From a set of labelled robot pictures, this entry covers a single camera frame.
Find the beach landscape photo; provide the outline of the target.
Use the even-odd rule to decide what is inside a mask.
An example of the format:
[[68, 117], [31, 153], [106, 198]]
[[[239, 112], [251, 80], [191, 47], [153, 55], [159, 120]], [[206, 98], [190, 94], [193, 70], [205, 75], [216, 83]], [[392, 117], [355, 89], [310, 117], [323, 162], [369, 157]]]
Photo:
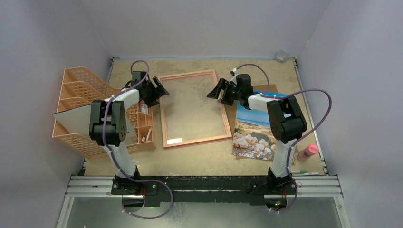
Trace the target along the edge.
[[273, 161], [276, 139], [266, 109], [249, 110], [237, 104], [232, 145], [232, 155], [237, 159]]

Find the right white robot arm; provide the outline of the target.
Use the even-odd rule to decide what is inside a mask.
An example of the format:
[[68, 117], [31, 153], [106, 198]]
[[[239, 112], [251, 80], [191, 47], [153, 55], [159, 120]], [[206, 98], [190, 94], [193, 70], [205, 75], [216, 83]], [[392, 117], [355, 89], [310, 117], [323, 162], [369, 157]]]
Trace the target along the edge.
[[270, 129], [276, 139], [276, 149], [268, 171], [267, 188], [272, 193], [279, 193], [291, 183], [295, 144], [307, 130], [306, 120], [293, 95], [278, 97], [257, 93], [253, 90], [248, 74], [237, 75], [235, 79], [232, 82], [221, 78], [207, 97], [217, 99], [224, 105], [233, 105], [234, 101], [238, 101], [248, 110], [268, 114]]

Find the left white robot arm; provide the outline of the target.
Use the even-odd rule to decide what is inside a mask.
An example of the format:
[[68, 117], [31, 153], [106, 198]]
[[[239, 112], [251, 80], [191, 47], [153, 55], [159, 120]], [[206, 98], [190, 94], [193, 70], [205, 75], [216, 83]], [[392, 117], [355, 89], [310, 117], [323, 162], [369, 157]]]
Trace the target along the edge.
[[112, 193], [126, 191], [137, 194], [144, 187], [136, 164], [131, 160], [125, 139], [128, 126], [126, 111], [143, 101], [148, 107], [159, 104], [159, 99], [169, 92], [158, 78], [150, 78], [145, 71], [132, 72], [133, 80], [116, 95], [91, 104], [89, 136], [107, 152], [115, 169]]

